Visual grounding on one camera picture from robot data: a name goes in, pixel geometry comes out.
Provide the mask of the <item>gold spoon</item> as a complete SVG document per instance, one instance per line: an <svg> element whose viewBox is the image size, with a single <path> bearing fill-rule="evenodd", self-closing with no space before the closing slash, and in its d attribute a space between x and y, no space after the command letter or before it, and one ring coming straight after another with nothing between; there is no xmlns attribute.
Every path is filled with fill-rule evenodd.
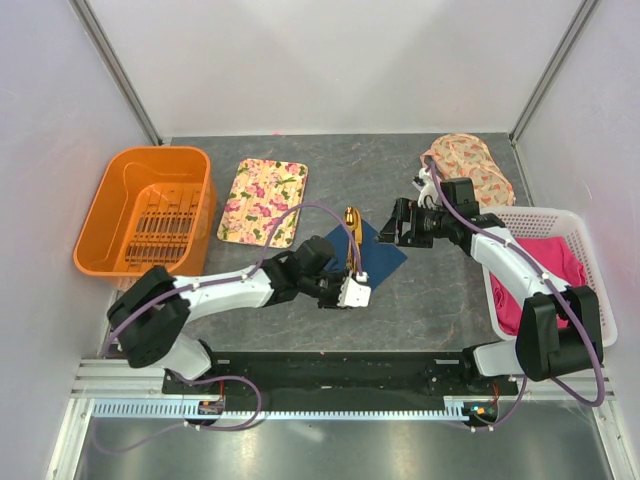
<svg viewBox="0 0 640 480"><path fill-rule="evenodd" d="M344 212L344 222L349 231L349 235L352 238L355 238L356 218L357 218L356 209L353 206L347 207ZM357 269L357 261L354 258L353 249L351 247L351 240L347 241L346 266L351 271L355 271Z"/></svg>

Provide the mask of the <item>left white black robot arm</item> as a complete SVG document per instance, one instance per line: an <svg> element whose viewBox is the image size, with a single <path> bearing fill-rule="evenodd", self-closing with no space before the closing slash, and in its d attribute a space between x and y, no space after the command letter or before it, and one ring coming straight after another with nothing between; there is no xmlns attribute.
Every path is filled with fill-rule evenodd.
<svg viewBox="0 0 640 480"><path fill-rule="evenodd" d="M320 308L346 308L353 272L330 271L333 245L314 236L296 250L265 259L259 267L204 277L172 276L156 266L108 310L107 318L133 369L157 366L179 373L198 393L219 382L219 369L202 340L183 333L197 319L243 308L266 308L304 294Z"/></svg>

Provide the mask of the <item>dark blue paper napkin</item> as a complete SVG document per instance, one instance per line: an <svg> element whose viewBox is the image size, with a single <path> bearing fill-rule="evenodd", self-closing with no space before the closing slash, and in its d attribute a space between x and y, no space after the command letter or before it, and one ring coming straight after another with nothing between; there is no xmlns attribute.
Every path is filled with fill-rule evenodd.
<svg viewBox="0 0 640 480"><path fill-rule="evenodd" d="M407 260L407 256L394 245L377 243L375 241L377 231L368 222L362 221L362 227L363 242L360 252L363 269L369 276L371 289L375 290ZM327 264L326 269L330 272L344 270L349 249L346 233L341 227L336 227L325 236L325 239L335 250L335 256Z"/></svg>

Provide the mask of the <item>gold knife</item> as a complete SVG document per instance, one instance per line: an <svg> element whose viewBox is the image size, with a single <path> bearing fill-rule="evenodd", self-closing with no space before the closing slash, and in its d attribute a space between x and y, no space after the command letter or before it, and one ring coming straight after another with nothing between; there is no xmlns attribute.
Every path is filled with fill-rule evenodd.
<svg viewBox="0 0 640 480"><path fill-rule="evenodd" d="M360 273L362 271L362 263L361 263L361 244L363 240L363 228L362 221L360 219L356 219L356 230L355 230L355 238L352 238L352 249L354 258L357 261L357 269L353 272Z"/></svg>

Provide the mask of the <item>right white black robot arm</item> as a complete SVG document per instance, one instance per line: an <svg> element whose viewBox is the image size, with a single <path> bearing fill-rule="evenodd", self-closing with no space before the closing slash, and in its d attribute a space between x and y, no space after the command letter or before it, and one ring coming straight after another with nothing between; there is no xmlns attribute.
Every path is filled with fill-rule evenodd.
<svg viewBox="0 0 640 480"><path fill-rule="evenodd" d="M473 199L470 179L444 181L437 193L433 206L396 199L378 242L430 248L435 240L447 239L488 270L521 312L514 339L465 349L469 362L458 368L460 386L477 394L496 376L542 381L600 365L604 352L596 292L571 285L526 252L504 221Z"/></svg>

